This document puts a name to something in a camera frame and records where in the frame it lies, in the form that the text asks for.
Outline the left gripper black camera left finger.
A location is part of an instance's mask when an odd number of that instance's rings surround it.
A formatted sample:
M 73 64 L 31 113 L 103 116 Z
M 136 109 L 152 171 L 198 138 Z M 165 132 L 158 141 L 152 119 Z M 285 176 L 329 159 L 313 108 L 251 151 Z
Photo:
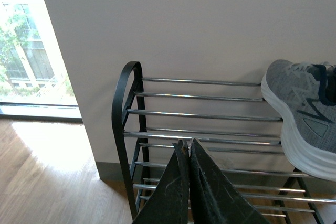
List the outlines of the left gripper black camera left finger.
M 133 223 L 188 223 L 188 148 L 174 143 L 174 152 L 157 187 Z

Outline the left gripper black camera right finger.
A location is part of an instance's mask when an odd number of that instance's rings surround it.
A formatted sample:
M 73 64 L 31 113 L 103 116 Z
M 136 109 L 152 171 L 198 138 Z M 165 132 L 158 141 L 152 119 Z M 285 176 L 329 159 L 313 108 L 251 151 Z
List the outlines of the left gripper black camera right finger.
M 196 138 L 190 147 L 190 203 L 194 223 L 269 223 Z

